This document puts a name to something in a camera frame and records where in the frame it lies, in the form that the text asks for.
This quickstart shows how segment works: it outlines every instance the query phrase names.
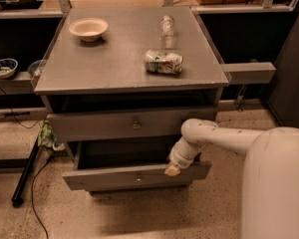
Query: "drawer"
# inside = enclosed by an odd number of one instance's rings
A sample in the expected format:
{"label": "drawer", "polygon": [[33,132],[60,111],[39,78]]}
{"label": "drawer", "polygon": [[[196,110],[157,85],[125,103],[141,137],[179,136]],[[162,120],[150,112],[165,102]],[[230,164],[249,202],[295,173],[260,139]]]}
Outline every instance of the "drawer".
{"label": "drawer", "polygon": [[113,150],[107,149],[106,153],[98,156],[98,151],[106,149],[102,145],[105,142],[80,142],[78,144],[74,170],[63,174],[71,190],[108,191],[189,185],[194,180],[204,179],[211,167],[210,162],[196,161],[180,175],[170,177],[164,174],[166,150],[169,150],[166,146],[170,142],[162,141],[159,144],[155,137],[151,137],[149,141],[138,139],[135,144],[128,144],[133,148],[130,149],[125,145],[129,143],[129,140],[122,140],[122,142],[113,144]]}
{"label": "drawer", "polygon": [[59,141],[180,134],[191,118],[213,120],[214,107],[49,114]]}

